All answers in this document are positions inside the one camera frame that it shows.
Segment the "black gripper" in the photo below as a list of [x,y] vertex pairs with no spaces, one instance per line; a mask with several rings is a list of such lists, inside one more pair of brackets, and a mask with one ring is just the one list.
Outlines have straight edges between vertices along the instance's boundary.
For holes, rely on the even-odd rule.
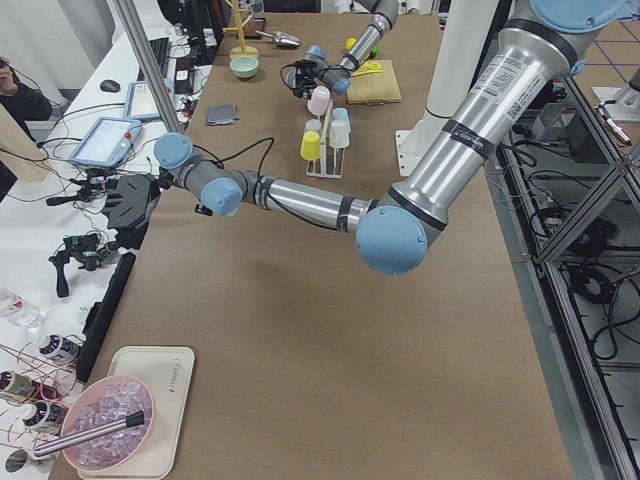
[[157,181],[161,190],[168,190],[173,186],[173,175],[167,170],[161,170]]
[[293,93],[297,98],[310,98],[316,88],[316,81],[308,73],[296,71],[294,73]]

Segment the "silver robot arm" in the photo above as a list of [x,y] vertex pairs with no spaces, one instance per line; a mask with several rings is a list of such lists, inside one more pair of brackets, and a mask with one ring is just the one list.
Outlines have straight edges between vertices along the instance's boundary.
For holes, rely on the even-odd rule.
[[383,36],[392,30],[398,17],[397,1],[360,1],[360,4],[373,14],[372,20],[338,64],[331,65],[318,45],[311,45],[301,60],[290,64],[294,70],[282,80],[296,97],[310,99],[317,87],[316,81],[325,85],[332,94],[344,95],[350,87],[351,75],[369,58],[371,50]]
[[498,50],[408,177],[368,202],[250,170],[227,170],[180,133],[154,154],[174,184],[217,215],[242,203],[277,209],[315,226],[352,232],[362,260],[387,275],[416,268],[448,223],[448,210],[542,88],[579,69],[609,23],[638,12],[635,1],[519,1]]

